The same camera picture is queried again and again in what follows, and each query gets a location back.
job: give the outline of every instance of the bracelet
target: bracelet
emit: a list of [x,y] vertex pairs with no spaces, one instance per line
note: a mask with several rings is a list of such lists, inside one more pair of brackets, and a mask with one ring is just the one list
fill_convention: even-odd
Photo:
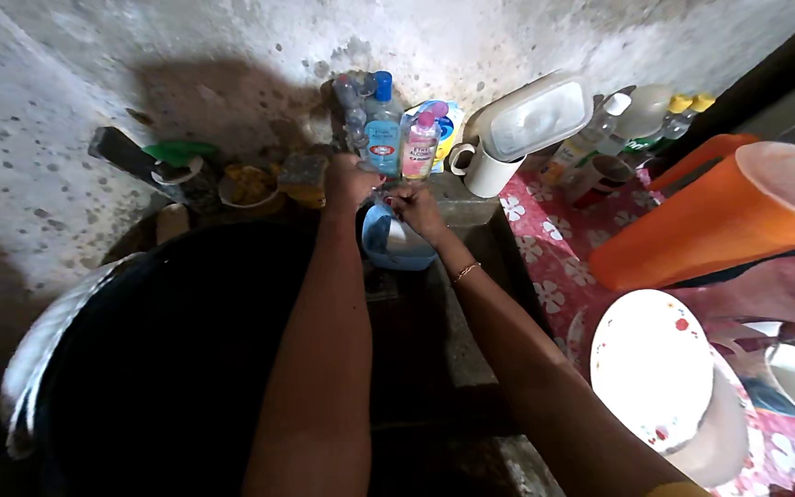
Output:
[[460,273],[458,273],[458,276],[456,277],[456,279],[453,279],[453,283],[452,284],[453,285],[457,284],[458,280],[462,279],[462,276],[465,276],[466,274],[469,274],[471,272],[471,270],[474,269],[475,267],[480,267],[480,263],[474,262],[474,264],[472,264],[472,265],[466,267],[465,269],[463,269]]

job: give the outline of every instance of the blue bottle cap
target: blue bottle cap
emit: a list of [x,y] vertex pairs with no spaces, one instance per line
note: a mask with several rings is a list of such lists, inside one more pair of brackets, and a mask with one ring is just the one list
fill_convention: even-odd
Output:
[[376,71],[373,73],[376,80],[376,92],[373,97],[379,102],[388,102],[392,99],[392,73],[388,71]]

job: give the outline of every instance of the mug handle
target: mug handle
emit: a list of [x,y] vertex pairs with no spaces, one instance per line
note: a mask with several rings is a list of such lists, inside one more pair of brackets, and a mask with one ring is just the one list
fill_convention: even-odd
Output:
[[452,171],[453,174],[456,176],[465,176],[468,174],[468,169],[459,169],[456,167],[456,161],[458,161],[458,155],[462,152],[471,152],[474,153],[475,147],[471,143],[463,143],[458,147],[454,148],[449,152],[449,170]]

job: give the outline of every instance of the woman's left hand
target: woman's left hand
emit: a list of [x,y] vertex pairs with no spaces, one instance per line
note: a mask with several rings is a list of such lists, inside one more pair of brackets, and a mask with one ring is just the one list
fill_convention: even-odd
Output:
[[358,168],[360,157],[353,154],[336,154],[324,177],[325,209],[358,210],[370,192],[385,181],[384,174],[366,173]]

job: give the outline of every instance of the plate with red pattern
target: plate with red pattern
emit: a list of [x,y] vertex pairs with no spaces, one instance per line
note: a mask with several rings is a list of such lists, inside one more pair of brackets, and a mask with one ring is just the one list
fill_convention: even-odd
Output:
[[597,325],[591,386],[637,437],[670,454],[698,432],[710,403],[710,345],[681,301],[658,290],[631,292]]

